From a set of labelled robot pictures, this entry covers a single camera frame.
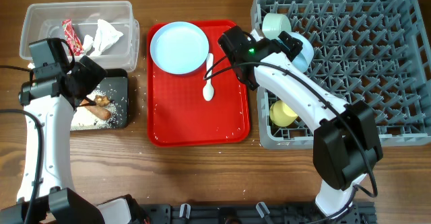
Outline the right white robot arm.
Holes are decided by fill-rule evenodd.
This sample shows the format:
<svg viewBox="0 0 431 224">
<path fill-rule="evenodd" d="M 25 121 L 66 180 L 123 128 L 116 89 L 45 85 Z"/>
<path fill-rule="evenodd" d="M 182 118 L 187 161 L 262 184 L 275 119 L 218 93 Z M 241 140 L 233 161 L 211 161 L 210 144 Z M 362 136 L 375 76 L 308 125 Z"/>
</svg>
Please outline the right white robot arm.
<svg viewBox="0 0 431 224">
<path fill-rule="evenodd" d="M 203 32 L 167 24 L 149 36 L 147 133 L 161 147 L 231 143 L 249 131 L 248 89 L 278 96 L 313 132 L 321 189 L 315 203 L 340 216 L 383 151 L 372 109 L 330 94 L 293 64 L 312 46 L 293 32 L 258 38 L 238 26 Z"/>
</svg>

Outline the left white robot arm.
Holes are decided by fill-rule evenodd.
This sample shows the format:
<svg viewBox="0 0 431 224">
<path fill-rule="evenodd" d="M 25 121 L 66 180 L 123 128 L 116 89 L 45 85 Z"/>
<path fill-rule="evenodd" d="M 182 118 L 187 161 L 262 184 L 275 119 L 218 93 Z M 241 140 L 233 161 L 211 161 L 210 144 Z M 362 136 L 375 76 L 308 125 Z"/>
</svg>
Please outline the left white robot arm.
<svg viewBox="0 0 431 224">
<path fill-rule="evenodd" d="M 1 210 L 2 223 L 40 223 L 52 214 L 57 223 L 150 223 L 131 195 L 97 206 L 75 192 L 71 177 L 70 130 L 73 115 L 106 77 L 87 56 L 75 60 L 61 38 L 29 45 L 35 67 L 18 99 L 26 117 L 26 160 L 17 202 Z"/>
</svg>

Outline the red snack wrapper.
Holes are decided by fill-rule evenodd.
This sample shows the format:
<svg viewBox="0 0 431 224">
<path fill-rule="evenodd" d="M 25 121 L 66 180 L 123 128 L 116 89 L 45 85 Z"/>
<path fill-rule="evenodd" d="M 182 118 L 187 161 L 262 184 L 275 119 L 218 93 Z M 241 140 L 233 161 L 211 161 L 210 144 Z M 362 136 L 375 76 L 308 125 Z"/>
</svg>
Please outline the red snack wrapper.
<svg viewBox="0 0 431 224">
<path fill-rule="evenodd" d="M 74 56 L 80 56 L 84 53 L 84 48 L 80 39 L 78 38 L 75 29 L 73 27 L 72 21 L 70 19 L 64 20 L 61 23 L 63 27 L 63 32 L 68 45 L 71 47 Z"/>
</svg>

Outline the pile of white rice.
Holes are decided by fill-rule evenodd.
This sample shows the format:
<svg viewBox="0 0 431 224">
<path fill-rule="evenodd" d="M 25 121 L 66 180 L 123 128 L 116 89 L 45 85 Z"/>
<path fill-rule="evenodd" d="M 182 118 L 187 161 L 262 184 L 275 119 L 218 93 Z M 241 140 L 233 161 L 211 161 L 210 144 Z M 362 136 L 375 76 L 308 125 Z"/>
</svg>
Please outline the pile of white rice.
<svg viewBox="0 0 431 224">
<path fill-rule="evenodd" d="M 107 96 L 103 91 L 96 89 L 91 94 L 87 95 L 87 98 L 94 101 L 94 97 L 96 95 Z M 78 107 L 73 116 L 73 120 L 71 123 L 71 130 L 94 130 L 94 129 L 101 129 L 101 128 L 109 128 L 112 125 L 112 123 L 115 122 L 117 109 L 112 100 L 109 105 L 103 108 L 107 109 L 112 114 L 112 116 L 108 120 L 100 120 L 99 118 L 94 116 L 91 112 L 86 110 L 84 107 Z"/>
</svg>

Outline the white plastic spoon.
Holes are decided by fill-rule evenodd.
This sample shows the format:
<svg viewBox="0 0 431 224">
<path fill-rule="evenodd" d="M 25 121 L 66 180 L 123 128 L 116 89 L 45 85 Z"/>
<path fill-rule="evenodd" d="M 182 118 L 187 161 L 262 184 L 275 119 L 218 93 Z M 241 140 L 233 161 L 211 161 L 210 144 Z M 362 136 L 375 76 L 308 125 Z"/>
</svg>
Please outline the white plastic spoon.
<svg viewBox="0 0 431 224">
<path fill-rule="evenodd" d="M 212 74 L 213 61 L 214 61 L 214 55 L 212 53 L 209 53 L 206 59 L 206 69 L 207 69 L 208 76 L 211 76 Z M 209 102 L 212 100 L 213 96 L 214 96 L 214 88 L 213 88 L 213 85 L 211 84 L 211 80 L 208 79 L 203 88 L 203 98 L 205 101 Z"/>
</svg>

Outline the white napkin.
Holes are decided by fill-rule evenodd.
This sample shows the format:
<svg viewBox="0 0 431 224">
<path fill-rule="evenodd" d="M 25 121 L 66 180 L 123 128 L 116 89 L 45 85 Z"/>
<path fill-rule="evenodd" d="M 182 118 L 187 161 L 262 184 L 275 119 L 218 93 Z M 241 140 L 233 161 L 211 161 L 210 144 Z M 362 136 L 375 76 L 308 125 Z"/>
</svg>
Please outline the white napkin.
<svg viewBox="0 0 431 224">
<path fill-rule="evenodd" d="M 105 20 L 99 19 L 97 24 L 98 28 L 92 45 L 94 50 L 90 54 L 90 56 L 95 57 L 100 56 L 123 36 L 122 32 Z"/>
</svg>

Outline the light blue bowl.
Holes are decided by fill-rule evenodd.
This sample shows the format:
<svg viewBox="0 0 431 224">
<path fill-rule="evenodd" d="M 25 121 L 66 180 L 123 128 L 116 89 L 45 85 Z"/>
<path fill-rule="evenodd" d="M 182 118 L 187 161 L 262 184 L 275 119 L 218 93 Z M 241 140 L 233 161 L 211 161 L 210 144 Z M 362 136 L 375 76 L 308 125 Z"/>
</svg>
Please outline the light blue bowl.
<svg viewBox="0 0 431 224">
<path fill-rule="evenodd" d="M 305 73 L 314 57 L 314 48 L 312 47 L 312 44 L 301 34 L 289 32 L 289 35 L 293 38 L 299 39 L 302 42 L 302 50 L 292 61 L 292 64 L 300 72 Z"/>
</svg>

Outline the mint green bowl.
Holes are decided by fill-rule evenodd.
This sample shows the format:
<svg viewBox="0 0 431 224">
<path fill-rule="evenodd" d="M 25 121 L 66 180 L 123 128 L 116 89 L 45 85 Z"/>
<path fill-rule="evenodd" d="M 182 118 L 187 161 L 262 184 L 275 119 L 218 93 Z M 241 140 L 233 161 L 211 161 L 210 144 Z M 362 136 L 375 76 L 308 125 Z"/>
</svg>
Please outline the mint green bowl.
<svg viewBox="0 0 431 224">
<path fill-rule="evenodd" d="M 291 32 L 289 18 L 284 14 L 268 13 L 263 18 L 262 32 L 270 40 L 277 39 L 282 32 Z"/>
</svg>

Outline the orange carrot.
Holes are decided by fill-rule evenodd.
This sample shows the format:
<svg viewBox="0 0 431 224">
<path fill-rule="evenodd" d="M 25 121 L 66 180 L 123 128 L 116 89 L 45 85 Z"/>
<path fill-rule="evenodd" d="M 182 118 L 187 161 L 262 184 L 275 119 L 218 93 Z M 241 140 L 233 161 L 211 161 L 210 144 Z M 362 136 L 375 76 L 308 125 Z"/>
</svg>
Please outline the orange carrot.
<svg viewBox="0 0 431 224">
<path fill-rule="evenodd" d="M 87 105 L 87 106 L 84 106 L 84 108 L 89 112 L 91 112 L 94 116 L 96 116 L 100 120 L 108 120 L 112 116 L 110 111 L 100 106 Z"/>
</svg>

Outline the white round plate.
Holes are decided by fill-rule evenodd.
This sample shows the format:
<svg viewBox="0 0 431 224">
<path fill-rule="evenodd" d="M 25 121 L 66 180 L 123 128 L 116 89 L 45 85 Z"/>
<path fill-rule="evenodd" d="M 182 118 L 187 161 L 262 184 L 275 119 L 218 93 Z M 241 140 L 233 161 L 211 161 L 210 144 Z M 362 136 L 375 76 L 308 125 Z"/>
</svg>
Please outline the white round plate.
<svg viewBox="0 0 431 224">
<path fill-rule="evenodd" d="M 184 75 L 197 70 L 209 54 L 209 40 L 203 30 L 189 22 L 162 26 L 150 42 L 153 62 L 164 72 Z"/>
</svg>

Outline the brown food scrap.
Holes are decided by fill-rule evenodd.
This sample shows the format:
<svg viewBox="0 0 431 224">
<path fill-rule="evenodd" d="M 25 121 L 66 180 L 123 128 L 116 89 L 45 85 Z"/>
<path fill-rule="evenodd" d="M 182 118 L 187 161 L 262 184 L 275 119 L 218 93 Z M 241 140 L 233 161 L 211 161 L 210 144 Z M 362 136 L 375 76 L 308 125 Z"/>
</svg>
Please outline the brown food scrap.
<svg viewBox="0 0 431 224">
<path fill-rule="evenodd" d="M 94 102 L 99 107 L 105 107 L 111 103 L 111 100 L 107 96 L 96 95 L 94 97 Z"/>
</svg>

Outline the yellow plastic cup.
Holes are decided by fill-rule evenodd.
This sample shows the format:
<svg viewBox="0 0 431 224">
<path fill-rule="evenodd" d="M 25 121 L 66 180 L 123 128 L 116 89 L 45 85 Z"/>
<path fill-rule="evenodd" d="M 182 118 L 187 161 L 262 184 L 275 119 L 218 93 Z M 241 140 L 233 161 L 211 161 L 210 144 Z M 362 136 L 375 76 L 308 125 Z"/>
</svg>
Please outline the yellow plastic cup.
<svg viewBox="0 0 431 224">
<path fill-rule="evenodd" d="M 269 117 L 276 126 L 285 127 L 291 125 L 298 115 L 282 100 L 278 100 L 271 105 Z"/>
</svg>

